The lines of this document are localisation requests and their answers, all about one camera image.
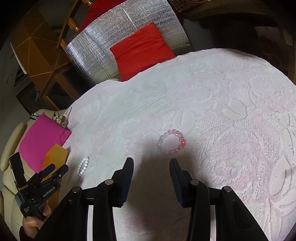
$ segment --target magenta cushion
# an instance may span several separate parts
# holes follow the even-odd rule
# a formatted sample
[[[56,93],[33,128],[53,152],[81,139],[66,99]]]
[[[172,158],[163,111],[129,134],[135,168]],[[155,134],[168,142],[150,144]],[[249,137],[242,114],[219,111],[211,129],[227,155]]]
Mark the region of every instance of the magenta cushion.
[[[40,172],[48,151],[55,144],[64,145],[70,135],[70,131],[42,113],[26,133],[19,152],[33,171]]]

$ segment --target metal screw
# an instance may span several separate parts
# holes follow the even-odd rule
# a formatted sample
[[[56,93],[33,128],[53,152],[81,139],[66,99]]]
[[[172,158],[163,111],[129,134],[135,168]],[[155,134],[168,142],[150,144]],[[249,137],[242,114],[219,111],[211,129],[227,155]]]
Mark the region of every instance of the metal screw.
[[[77,192],[79,192],[80,190],[81,190],[81,187],[78,187],[78,186],[73,187],[73,188],[71,189],[71,191],[72,191],[73,193],[77,193]]]
[[[231,188],[230,186],[225,186],[225,187],[224,187],[224,190],[225,190],[226,192],[231,192],[231,191],[232,191],[232,188]]]
[[[190,183],[191,183],[191,185],[193,185],[193,186],[197,186],[200,182],[199,182],[198,180],[196,180],[196,179],[192,179],[192,180],[190,181]]]
[[[112,185],[114,183],[114,181],[112,180],[112,179],[107,179],[106,181],[105,181],[105,184],[106,185]]]

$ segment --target silver foil sheet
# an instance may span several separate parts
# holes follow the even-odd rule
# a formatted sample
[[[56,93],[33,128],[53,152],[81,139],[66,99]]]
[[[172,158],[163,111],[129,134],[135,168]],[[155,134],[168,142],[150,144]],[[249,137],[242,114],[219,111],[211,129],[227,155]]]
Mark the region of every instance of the silver foil sheet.
[[[68,44],[66,52],[91,84],[119,79],[110,47],[151,22],[175,55],[191,51],[188,38],[166,0],[127,0],[88,25]]]

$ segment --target textured bedspread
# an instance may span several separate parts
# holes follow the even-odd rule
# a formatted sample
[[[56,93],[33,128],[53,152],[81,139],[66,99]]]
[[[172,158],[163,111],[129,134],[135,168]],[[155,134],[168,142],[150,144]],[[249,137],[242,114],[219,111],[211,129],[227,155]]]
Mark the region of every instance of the textured bedspread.
[[[128,199],[114,209],[118,240],[185,240],[189,209],[177,202],[169,160],[209,187],[231,186],[269,240],[296,222],[296,87],[254,56],[226,49],[189,53],[127,82],[105,81],[67,111],[72,135],[60,198],[90,188],[135,163]],[[182,131],[176,155],[157,151],[159,136]],[[169,136],[164,148],[176,145]],[[76,169],[89,156],[86,173]],[[215,217],[212,216],[212,240]]]

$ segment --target white beaded bracelet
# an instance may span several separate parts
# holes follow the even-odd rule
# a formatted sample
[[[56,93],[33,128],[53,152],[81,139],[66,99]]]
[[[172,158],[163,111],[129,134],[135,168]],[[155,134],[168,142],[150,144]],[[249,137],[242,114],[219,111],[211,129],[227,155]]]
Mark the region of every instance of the white beaded bracelet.
[[[178,145],[178,147],[175,148],[174,150],[163,151],[162,148],[161,148],[161,144],[163,143],[163,140],[166,137],[168,137],[168,135],[171,135],[171,134],[175,134],[176,136],[178,136],[179,141],[181,142],[181,144]],[[186,144],[187,144],[187,142],[185,140],[183,132],[177,131],[176,129],[172,129],[172,130],[168,130],[168,132],[165,132],[163,135],[160,136],[160,138],[158,140],[158,143],[157,143],[157,149],[158,149],[158,151],[161,151],[165,155],[171,155],[171,154],[178,153],[180,150],[182,150],[186,146]]]
[[[87,169],[87,166],[89,165],[89,157],[85,157],[83,158],[83,160],[81,161],[81,163],[79,164],[78,168],[77,168],[77,176],[78,177],[81,177],[86,169]]]

